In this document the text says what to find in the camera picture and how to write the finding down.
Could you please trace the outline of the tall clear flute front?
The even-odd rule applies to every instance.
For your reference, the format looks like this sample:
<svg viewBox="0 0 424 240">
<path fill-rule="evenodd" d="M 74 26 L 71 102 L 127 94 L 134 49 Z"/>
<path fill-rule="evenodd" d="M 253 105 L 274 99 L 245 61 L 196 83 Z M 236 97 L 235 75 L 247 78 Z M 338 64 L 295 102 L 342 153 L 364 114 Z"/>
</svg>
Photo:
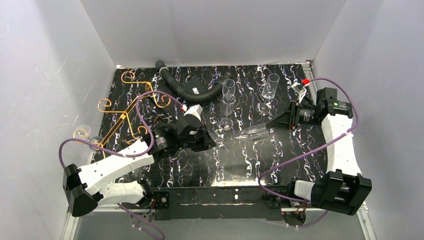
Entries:
<svg viewBox="0 0 424 240">
<path fill-rule="evenodd" d="M 233 127 L 231 114 L 233 113 L 235 104 L 236 98 L 233 94 L 227 93 L 222 96 L 221 114 L 223 117 L 219 121 L 219 127 L 224 131 L 230 130 Z"/>
</svg>

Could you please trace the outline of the clear tumbler glass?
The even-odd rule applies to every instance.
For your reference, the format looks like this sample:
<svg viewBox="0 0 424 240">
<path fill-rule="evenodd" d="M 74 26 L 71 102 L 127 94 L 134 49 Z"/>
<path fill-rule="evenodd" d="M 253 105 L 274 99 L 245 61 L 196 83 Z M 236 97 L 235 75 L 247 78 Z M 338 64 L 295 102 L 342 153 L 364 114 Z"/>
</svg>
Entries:
<svg viewBox="0 0 424 240">
<path fill-rule="evenodd" d="M 263 102 L 258 103 L 257 112 L 261 116 L 269 115 L 271 112 L 271 101 L 275 97 L 277 88 L 280 82 L 280 76 L 276 73 L 268 75 L 265 85 L 262 89 L 261 96 L 264 99 Z"/>
</svg>

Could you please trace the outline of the clear stemmed wine glass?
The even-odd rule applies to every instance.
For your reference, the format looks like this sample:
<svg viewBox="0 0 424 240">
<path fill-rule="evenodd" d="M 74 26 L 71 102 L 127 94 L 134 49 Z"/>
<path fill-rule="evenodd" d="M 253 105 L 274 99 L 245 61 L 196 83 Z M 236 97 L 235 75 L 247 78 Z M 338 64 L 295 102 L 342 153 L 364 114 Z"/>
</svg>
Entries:
<svg viewBox="0 0 424 240">
<path fill-rule="evenodd" d="M 103 140 L 101 136 L 91 135 L 91 127 L 87 124 L 82 124 L 76 127 L 75 130 L 73 131 L 72 137 L 75 139 L 81 139 L 81 140 L 91 142 L 98 146 L 101 145 L 101 141 Z"/>
</svg>

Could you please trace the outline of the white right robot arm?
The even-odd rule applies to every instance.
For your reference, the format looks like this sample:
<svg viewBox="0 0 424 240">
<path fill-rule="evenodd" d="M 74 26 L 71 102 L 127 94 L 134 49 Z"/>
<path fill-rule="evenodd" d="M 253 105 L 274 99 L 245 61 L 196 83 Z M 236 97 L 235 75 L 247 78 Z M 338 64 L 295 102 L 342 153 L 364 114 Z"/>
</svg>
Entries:
<svg viewBox="0 0 424 240">
<path fill-rule="evenodd" d="M 325 175 L 315 181 L 292 179 L 272 200 L 310 203 L 313 207 L 354 215 L 372 190 L 357 164 L 351 135 L 354 111 L 348 102 L 321 98 L 315 106 L 303 107 L 292 101 L 287 110 L 266 124 L 267 128 L 294 130 L 300 124 L 320 126 L 327 152 Z"/>
</svg>

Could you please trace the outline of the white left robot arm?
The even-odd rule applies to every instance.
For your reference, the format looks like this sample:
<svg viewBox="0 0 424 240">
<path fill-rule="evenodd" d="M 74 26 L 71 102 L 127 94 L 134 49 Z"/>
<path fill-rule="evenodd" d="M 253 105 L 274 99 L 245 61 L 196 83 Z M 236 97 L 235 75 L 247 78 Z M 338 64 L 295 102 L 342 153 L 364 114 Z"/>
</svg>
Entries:
<svg viewBox="0 0 424 240">
<path fill-rule="evenodd" d="M 144 198 L 152 199 L 154 193 L 146 180 L 115 183 L 115 179 L 178 151 L 203 152 L 216 145 L 201 120 L 193 125 L 177 121 L 155 127 L 142 139 L 103 160 L 83 166 L 72 163 L 64 167 L 62 182 L 71 215 L 81 217 L 101 205 L 139 205 Z"/>
</svg>

